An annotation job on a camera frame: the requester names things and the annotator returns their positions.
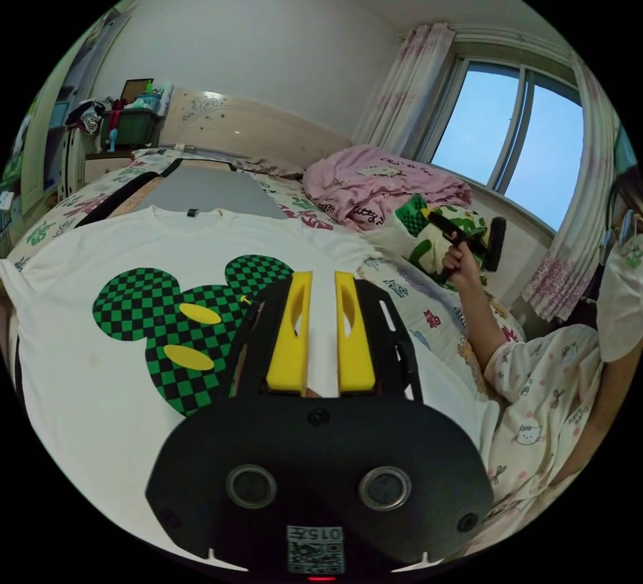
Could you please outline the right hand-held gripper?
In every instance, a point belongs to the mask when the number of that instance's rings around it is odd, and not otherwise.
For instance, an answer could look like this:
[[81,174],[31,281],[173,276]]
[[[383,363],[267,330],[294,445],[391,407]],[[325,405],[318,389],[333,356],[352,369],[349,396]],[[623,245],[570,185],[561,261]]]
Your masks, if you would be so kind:
[[483,285],[487,285],[488,261],[491,260],[490,249],[492,248],[492,226],[474,227],[473,230],[466,232],[459,227],[454,221],[439,214],[437,210],[428,212],[427,219],[429,223],[436,227],[449,241],[451,245],[458,246],[465,242],[473,254],[480,272],[480,280]]

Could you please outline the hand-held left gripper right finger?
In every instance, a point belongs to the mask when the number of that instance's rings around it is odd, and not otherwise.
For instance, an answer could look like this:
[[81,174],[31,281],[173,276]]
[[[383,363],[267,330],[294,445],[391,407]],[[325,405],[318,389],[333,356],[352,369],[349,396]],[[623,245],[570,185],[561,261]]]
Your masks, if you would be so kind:
[[337,368],[340,391],[371,391],[375,372],[354,275],[335,272]]

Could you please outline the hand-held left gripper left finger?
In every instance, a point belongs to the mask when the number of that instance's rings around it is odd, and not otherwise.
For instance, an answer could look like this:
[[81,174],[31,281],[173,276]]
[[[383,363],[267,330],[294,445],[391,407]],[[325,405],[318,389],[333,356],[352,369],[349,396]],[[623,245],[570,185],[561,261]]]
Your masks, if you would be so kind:
[[313,273],[295,272],[287,284],[269,369],[267,388],[274,393],[305,394]]

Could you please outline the person's right hand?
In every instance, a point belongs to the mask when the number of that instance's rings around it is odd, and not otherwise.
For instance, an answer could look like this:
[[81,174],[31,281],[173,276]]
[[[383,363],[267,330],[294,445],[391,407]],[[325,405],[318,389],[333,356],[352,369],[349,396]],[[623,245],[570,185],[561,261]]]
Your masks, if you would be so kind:
[[443,258],[443,267],[457,291],[480,285],[479,268],[466,241],[451,245]]

